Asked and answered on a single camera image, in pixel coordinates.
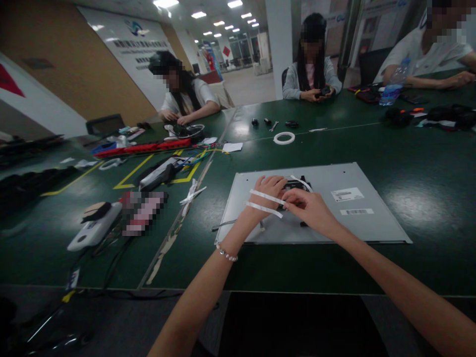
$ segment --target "white t-shirt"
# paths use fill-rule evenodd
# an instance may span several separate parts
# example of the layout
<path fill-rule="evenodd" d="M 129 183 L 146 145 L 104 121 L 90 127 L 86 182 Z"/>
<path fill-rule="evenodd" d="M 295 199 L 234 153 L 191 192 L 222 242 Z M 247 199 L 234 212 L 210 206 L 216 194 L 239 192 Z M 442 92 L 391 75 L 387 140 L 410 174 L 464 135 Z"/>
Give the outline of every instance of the white t-shirt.
<path fill-rule="evenodd" d="M 416 28 L 406 35 L 388 55 L 383 65 L 373 81 L 374 83 L 383 81 L 385 69 L 392 64 L 400 64 L 405 57 L 410 57 L 409 75 L 418 76 L 422 74 L 438 72 L 439 68 L 449 62 L 457 61 L 461 57 L 472 52 L 471 45 L 456 42 L 436 42 L 428 53 L 423 55 L 421 50 L 421 38 L 426 27 Z"/>
<path fill-rule="evenodd" d="M 220 105 L 215 94 L 212 93 L 208 84 L 206 84 L 201 79 L 194 79 L 192 81 L 192 85 L 195 88 L 195 94 L 197 95 L 198 102 L 203 107 L 207 102 L 215 102 L 216 104 Z M 182 102 L 183 102 L 183 109 L 187 114 L 193 113 L 195 110 L 193 109 L 192 100 L 188 96 L 188 94 L 181 93 Z M 179 105 L 177 104 L 175 98 L 172 96 L 170 92 L 165 94 L 165 101 L 162 105 L 161 110 L 170 110 L 175 114 L 180 115 Z"/>

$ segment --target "chair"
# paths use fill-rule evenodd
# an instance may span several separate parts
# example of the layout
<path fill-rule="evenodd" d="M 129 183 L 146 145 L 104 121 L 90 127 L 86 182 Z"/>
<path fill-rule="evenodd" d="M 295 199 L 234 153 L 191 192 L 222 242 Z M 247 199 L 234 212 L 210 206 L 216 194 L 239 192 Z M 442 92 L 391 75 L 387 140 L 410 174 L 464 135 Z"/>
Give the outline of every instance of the chair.
<path fill-rule="evenodd" d="M 284 88 L 284 84 L 286 83 L 286 76 L 288 75 L 288 69 L 286 68 L 281 74 L 281 85 Z"/>
<path fill-rule="evenodd" d="M 88 134 L 108 134 L 125 127 L 120 114 L 92 119 L 86 122 Z"/>
<path fill-rule="evenodd" d="M 358 57 L 360 64 L 360 85 L 372 84 L 378 71 L 393 47 L 364 53 Z"/>

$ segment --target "pearl bracelet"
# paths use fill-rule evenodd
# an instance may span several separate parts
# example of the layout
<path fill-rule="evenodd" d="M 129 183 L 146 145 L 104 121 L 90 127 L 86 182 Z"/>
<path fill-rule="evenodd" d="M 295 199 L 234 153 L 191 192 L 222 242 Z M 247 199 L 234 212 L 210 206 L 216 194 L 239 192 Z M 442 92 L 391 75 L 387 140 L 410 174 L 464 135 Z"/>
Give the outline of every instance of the pearl bracelet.
<path fill-rule="evenodd" d="M 227 258 L 229 261 L 232 261 L 232 262 L 236 262 L 238 260 L 238 257 L 232 257 L 231 255 L 229 255 L 228 253 L 225 252 L 224 249 L 220 249 L 220 245 L 217 244 L 217 249 L 218 251 L 220 252 L 221 255 L 224 255 L 225 258 Z"/>

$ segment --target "water bottle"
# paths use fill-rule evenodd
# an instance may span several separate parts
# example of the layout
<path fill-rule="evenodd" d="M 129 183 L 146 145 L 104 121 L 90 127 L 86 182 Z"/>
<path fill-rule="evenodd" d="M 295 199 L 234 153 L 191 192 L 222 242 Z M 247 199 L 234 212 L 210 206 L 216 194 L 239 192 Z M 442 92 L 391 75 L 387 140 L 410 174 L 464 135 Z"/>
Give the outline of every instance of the water bottle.
<path fill-rule="evenodd" d="M 407 81 L 409 64 L 410 58 L 407 57 L 397 67 L 395 72 L 393 72 L 392 76 L 390 77 L 390 81 L 382 93 L 382 98 L 379 102 L 380 105 L 387 107 L 395 103 L 405 82 Z"/>

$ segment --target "long black hair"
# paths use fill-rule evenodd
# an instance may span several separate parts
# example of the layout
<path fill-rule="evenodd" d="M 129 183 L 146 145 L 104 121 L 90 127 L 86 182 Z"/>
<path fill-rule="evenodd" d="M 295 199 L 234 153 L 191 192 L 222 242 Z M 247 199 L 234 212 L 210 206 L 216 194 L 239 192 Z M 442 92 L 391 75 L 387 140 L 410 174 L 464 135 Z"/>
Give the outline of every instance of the long black hair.
<path fill-rule="evenodd" d="M 168 74 L 171 70 L 175 70 L 178 74 L 179 89 L 170 90 L 173 98 L 178 104 L 178 109 L 180 113 L 185 116 L 187 113 L 183 108 L 183 100 L 181 92 L 187 93 L 192 101 L 193 109 L 195 111 L 199 110 L 202 106 L 198 102 L 197 95 L 195 94 L 195 88 L 192 81 L 195 79 L 195 76 L 183 69 L 183 64 L 177 58 L 174 57 L 169 51 L 157 51 L 149 59 L 149 70 L 156 75 L 165 75 Z"/>
<path fill-rule="evenodd" d="M 307 55 L 302 48 L 301 40 L 305 42 L 322 41 L 322 46 L 317 53 L 314 61 L 314 88 L 323 88 L 326 84 L 324 76 L 324 51 L 326 48 L 326 19 L 319 13 L 313 13 L 306 17 L 301 27 L 301 36 L 299 37 L 299 44 L 297 47 L 297 79 L 299 80 L 299 89 L 301 91 L 308 91 L 311 89 L 309 81 L 307 80 L 306 63 Z"/>

